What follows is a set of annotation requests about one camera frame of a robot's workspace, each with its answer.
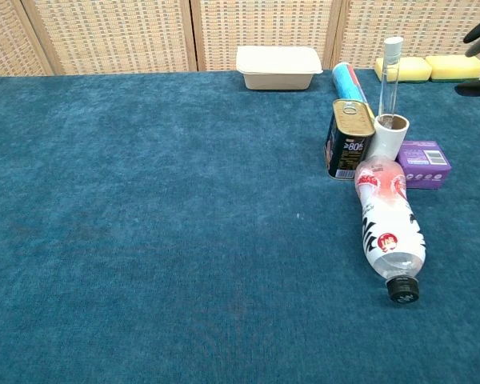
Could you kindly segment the clear white-capped test tube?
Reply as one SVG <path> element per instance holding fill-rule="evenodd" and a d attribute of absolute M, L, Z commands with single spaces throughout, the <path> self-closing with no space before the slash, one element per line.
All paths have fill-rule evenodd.
<path fill-rule="evenodd" d="M 384 41 L 378 115 L 379 122 L 387 129 L 393 127 L 402 44 L 401 36 L 389 37 Z"/>

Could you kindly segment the white cardboard tube holder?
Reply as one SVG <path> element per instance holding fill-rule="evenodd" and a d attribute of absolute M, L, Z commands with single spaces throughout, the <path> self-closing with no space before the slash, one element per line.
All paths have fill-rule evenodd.
<path fill-rule="evenodd" d="M 375 134 L 370 141 L 366 159 L 372 156 L 385 156 L 391 161 L 396 159 L 410 123 L 405 117 L 394 114 L 392 125 L 388 128 L 384 123 L 389 118 L 389 114 L 381 114 L 375 118 Z"/>

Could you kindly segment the yellow sponge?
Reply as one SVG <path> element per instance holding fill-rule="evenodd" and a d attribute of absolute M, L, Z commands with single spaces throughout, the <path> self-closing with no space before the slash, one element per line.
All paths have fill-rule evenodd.
<path fill-rule="evenodd" d="M 382 80 L 383 58 L 377 58 L 374 71 L 378 79 Z M 399 61 L 398 82 L 427 82 L 431 76 L 432 67 L 424 58 L 403 57 Z M 396 70 L 388 66 L 387 81 L 394 82 Z"/>
<path fill-rule="evenodd" d="M 480 77 L 480 59 L 461 54 L 425 56 L 431 67 L 430 79 L 436 82 L 456 82 Z"/>

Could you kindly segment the purple small box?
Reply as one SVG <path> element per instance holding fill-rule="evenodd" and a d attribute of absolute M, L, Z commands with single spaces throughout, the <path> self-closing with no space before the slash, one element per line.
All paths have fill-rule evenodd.
<path fill-rule="evenodd" d="M 396 161 L 406 176 L 408 189 L 438 190 L 451 171 L 451 164 L 436 141 L 408 141 Z"/>

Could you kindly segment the blue cling wrap roll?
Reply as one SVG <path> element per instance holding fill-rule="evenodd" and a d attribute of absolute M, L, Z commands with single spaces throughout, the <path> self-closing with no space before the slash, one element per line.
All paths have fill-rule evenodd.
<path fill-rule="evenodd" d="M 332 70 L 333 82 L 342 99 L 351 99 L 366 104 L 369 116 L 374 120 L 374 114 L 368 105 L 361 84 L 354 72 L 354 68 L 348 62 L 340 62 Z"/>

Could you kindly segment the black gold luncheon meat can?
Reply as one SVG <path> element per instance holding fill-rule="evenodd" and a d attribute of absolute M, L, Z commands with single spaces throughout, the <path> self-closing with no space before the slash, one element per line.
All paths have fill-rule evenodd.
<path fill-rule="evenodd" d="M 367 104 L 353 99 L 335 100 L 323 147 L 328 175 L 340 180 L 353 179 L 374 133 Z"/>

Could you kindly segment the beige lidded food container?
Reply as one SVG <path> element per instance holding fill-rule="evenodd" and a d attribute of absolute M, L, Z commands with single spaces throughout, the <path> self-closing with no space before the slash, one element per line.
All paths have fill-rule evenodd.
<path fill-rule="evenodd" d="M 236 69 L 249 90 L 306 90 L 322 63 L 306 46 L 239 46 Z"/>

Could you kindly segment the white red plastic bottle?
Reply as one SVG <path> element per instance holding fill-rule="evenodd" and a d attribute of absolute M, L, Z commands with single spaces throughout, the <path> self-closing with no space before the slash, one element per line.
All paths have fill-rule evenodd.
<path fill-rule="evenodd" d="M 358 165 L 354 184 L 368 263 L 385 280 L 392 301 L 417 301 L 416 276 L 426 260 L 426 242 L 407 200 L 402 167 L 386 156 L 371 156 Z"/>

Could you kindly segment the woven bamboo folding screen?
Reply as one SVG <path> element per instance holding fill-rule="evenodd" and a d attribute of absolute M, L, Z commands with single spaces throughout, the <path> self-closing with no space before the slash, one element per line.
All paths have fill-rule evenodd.
<path fill-rule="evenodd" d="M 0 75 L 232 70 L 239 46 L 308 46 L 326 69 L 461 54 L 480 0 L 0 0 Z"/>

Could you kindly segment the blue carpet table mat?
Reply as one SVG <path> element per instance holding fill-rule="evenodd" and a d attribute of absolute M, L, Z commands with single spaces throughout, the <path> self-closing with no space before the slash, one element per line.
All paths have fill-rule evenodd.
<path fill-rule="evenodd" d="M 329 72 L 0 78 L 0 384 L 480 384 L 480 98 L 403 83 L 420 299 L 362 252 Z"/>

